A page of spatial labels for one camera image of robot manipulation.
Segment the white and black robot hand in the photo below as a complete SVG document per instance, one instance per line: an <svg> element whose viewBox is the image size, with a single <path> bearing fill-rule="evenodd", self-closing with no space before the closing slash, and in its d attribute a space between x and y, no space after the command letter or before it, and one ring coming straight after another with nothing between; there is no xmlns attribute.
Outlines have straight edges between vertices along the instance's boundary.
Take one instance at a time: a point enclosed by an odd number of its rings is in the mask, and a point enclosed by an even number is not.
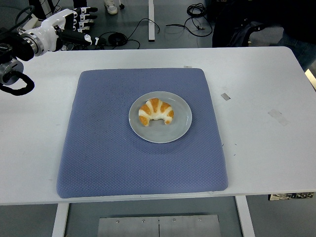
<svg viewBox="0 0 316 237"><path fill-rule="evenodd" d="M90 27L97 18L95 7L64 9L42 21L37 28L27 30L23 38L30 41L34 54L58 51L66 42L81 45L98 45L99 37L89 35Z"/></svg>

